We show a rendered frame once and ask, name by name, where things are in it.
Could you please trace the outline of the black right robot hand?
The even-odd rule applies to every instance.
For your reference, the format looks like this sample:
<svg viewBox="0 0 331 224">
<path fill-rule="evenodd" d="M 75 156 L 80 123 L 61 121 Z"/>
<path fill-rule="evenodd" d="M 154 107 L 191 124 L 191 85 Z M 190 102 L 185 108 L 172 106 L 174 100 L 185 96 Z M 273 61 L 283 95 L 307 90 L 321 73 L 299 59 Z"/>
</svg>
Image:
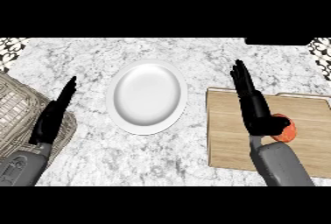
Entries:
<svg viewBox="0 0 331 224">
<path fill-rule="evenodd" d="M 273 116 L 262 92 L 255 88 L 255 82 L 244 62 L 239 59 L 231 71 L 236 90 L 240 98 L 243 123 L 252 136 L 278 136 L 290 120 Z"/>
</svg>

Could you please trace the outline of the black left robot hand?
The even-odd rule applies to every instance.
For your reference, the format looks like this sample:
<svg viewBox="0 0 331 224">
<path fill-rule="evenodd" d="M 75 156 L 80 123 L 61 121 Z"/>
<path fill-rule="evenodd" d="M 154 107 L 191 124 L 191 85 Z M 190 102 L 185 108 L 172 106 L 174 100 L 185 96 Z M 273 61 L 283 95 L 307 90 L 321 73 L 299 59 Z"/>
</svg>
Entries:
<svg viewBox="0 0 331 224">
<path fill-rule="evenodd" d="M 29 140 L 30 144 L 52 144 L 55 142 L 64 114 L 76 91 L 78 77 L 73 77 L 61 91 L 60 97 L 55 101 L 49 102 L 38 118 L 32 137 Z"/>
</svg>

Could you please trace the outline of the orange squash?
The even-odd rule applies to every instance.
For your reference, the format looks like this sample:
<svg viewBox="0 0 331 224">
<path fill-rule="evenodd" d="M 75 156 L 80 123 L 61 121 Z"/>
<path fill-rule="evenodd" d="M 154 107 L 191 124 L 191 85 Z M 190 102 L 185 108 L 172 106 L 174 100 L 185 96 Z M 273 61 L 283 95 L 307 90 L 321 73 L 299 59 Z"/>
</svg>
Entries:
<svg viewBox="0 0 331 224">
<path fill-rule="evenodd" d="M 296 135 L 298 135 L 296 123 L 292 120 L 292 118 L 284 114 L 277 113 L 274 114 L 274 117 L 276 117 L 277 123 L 274 126 L 271 138 L 278 142 L 290 143 L 296 139 Z M 284 119 L 289 119 L 289 122 L 290 122 L 287 126 L 281 124 L 281 121 Z"/>
</svg>

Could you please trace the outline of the wooden tray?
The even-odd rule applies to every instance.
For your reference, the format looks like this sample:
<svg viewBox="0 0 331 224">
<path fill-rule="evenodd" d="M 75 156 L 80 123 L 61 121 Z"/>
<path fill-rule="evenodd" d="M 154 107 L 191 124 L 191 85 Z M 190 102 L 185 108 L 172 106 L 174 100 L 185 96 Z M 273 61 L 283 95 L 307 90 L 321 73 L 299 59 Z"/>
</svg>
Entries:
<svg viewBox="0 0 331 224">
<path fill-rule="evenodd" d="M 280 93 L 265 97 L 270 109 L 298 128 L 289 146 L 311 176 L 331 179 L 331 95 Z M 252 171 L 249 132 L 233 89 L 206 92 L 209 166 Z"/>
</svg>

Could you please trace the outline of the white oval plate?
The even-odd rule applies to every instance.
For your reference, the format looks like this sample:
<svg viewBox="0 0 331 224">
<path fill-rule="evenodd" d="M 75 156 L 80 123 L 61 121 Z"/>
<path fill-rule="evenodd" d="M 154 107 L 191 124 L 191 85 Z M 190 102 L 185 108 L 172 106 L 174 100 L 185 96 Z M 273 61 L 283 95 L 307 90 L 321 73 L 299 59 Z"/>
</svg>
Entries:
<svg viewBox="0 0 331 224">
<path fill-rule="evenodd" d="M 131 134 L 163 132 L 179 120 L 188 102 L 188 84 L 174 64 L 143 59 L 116 73 L 107 92 L 113 122 Z"/>
</svg>

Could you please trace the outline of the beige wicker basket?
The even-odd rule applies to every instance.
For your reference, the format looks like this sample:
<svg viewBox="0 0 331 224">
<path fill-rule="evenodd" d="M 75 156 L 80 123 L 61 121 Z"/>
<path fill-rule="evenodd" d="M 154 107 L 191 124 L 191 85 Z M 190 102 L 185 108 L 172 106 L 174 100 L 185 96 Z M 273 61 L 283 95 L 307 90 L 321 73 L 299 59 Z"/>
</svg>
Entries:
<svg viewBox="0 0 331 224">
<path fill-rule="evenodd" d="M 0 71 L 0 163 L 17 150 L 41 152 L 29 140 L 49 102 L 29 85 Z"/>
</svg>

